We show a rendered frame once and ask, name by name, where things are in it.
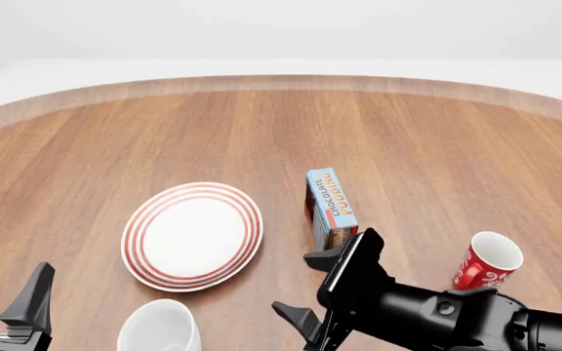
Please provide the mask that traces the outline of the red mug with white pattern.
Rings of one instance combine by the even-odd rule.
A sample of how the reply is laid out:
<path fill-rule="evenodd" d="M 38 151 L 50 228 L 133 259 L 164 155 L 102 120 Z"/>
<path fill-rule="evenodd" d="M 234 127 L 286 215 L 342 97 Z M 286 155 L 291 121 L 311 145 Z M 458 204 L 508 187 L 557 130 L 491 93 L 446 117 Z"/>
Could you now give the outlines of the red mug with white pattern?
<path fill-rule="evenodd" d="M 506 236 L 491 231 L 476 233 L 453 277 L 452 289 L 498 288 L 523 260 L 520 248 Z"/>

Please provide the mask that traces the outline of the white plate with red rings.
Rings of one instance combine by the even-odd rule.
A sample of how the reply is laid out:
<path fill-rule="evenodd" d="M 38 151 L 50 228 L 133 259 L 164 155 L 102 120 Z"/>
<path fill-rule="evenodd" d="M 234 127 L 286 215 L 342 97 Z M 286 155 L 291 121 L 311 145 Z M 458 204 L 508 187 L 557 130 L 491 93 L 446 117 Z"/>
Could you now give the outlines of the white plate with red rings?
<path fill-rule="evenodd" d="M 146 286 L 196 292 L 237 274 L 262 238 L 261 211 L 246 193 L 223 183 L 185 183 L 133 213 L 123 230 L 121 256 Z"/>

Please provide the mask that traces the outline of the chocolate pudding box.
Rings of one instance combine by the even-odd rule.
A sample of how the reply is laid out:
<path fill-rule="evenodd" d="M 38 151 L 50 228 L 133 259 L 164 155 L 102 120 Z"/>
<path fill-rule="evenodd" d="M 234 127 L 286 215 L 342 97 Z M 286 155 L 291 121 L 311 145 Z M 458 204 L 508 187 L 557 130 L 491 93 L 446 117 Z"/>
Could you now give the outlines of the chocolate pudding box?
<path fill-rule="evenodd" d="M 358 221 L 332 168 L 306 173 L 305 212 L 316 251 L 342 245 L 358 232 Z"/>

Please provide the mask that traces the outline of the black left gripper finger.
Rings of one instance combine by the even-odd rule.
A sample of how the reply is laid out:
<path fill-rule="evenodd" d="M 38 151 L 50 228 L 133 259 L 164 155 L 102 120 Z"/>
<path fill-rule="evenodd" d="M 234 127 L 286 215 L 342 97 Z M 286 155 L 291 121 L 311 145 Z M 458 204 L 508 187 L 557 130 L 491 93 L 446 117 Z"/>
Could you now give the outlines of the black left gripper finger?
<path fill-rule="evenodd" d="M 0 315 L 8 333 L 52 332 L 51 292 L 55 268 L 40 262 L 13 303 Z"/>

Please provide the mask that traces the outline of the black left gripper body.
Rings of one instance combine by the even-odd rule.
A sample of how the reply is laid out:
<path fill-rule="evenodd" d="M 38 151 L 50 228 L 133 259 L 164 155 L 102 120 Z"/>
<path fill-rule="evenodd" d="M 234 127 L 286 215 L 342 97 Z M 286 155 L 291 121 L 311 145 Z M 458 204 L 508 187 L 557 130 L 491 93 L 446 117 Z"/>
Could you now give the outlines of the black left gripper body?
<path fill-rule="evenodd" d="M 48 351 L 51 330 L 9 330 L 0 333 L 0 351 Z"/>

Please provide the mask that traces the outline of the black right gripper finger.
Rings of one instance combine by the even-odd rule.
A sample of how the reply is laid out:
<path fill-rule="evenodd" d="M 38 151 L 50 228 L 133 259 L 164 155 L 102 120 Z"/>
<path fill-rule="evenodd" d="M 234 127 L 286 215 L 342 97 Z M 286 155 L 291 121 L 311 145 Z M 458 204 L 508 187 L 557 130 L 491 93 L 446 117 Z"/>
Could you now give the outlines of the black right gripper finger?
<path fill-rule="evenodd" d="M 306 265 L 316 271 L 325 273 L 359 271 L 361 259 L 358 255 L 362 234 L 343 242 L 339 247 L 320 252 L 306 253 L 303 256 Z"/>
<path fill-rule="evenodd" d="M 280 318 L 297 330 L 306 344 L 317 344 L 321 322 L 312 309 L 290 306 L 280 301 L 274 301 L 271 306 Z"/>

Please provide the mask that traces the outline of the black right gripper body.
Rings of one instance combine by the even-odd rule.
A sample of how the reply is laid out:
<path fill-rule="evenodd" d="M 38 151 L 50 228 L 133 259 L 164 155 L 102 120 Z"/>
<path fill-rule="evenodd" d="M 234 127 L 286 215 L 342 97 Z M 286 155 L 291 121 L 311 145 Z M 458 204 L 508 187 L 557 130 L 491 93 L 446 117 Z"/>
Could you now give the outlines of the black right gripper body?
<path fill-rule="evenodd" d="M 337 351 L 354 330 L 356 317 L 355 310 L 328 309 L 324 321 L 319 321 L 312 309 L 306 309 L 303 317 L 303 351 Z"/>

